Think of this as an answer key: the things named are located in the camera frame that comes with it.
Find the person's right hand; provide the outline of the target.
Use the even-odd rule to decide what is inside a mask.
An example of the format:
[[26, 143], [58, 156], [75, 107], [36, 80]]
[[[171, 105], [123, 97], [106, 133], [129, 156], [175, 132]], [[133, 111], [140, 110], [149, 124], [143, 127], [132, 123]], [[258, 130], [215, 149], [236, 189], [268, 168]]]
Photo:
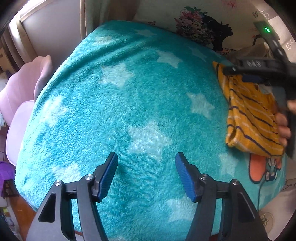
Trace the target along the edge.
[[[287, 101], [287, 109], [290, 111], [290, 113], [295, 114], [295, 100], [288, 100]], [[288, 140], [291, 137], [291, 130], [288, 127], [288, 119], [287, 117], [281, 113], [278, 112], [275, 115], [276, 123], [278, 124], [278, 133], [280, 136], [280, 143], [286, 147], [288, 144]]]

